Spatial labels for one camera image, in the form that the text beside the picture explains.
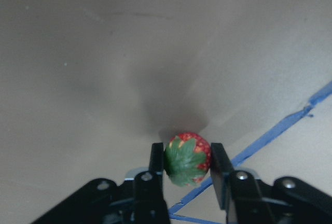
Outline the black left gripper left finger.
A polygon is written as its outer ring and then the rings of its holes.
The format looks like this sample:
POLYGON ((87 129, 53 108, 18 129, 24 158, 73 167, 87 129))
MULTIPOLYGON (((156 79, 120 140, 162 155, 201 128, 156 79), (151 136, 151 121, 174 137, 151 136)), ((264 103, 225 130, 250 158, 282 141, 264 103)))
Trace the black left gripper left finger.
POLYGON ((164 172, 164 146, 163 143, 153 143, 151 146, 150 159, 149 159, 149 171, 154 172, 159 179, 159 182, 163 182, 164 172))

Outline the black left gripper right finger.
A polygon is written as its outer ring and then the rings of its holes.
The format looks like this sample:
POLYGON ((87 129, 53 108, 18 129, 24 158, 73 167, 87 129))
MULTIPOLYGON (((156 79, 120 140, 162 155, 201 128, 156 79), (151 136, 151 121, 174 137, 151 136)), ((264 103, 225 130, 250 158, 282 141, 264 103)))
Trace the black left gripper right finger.
POLYGON ((227 206, 228 178, 233 171, 233 165, 224 146, 221 143, 211 143, 210 175, 221 210, 225 210, 227 206))

